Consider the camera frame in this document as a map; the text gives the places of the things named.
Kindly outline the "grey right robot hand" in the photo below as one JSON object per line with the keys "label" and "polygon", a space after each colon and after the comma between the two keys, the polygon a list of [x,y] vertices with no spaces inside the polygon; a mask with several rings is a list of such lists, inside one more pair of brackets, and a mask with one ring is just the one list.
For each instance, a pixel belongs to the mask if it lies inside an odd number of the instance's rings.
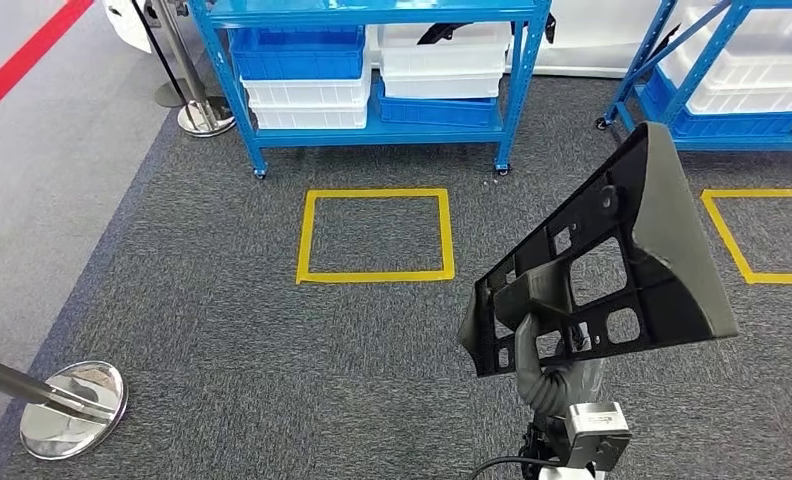
{"label": "grey right robot hand", "polygon": [[515,332],[516,386],[524,403],[540,415],[563,415],[570,405],[593,401],[602,382],[602,360],[542,367],[536,317],[528,314]]}

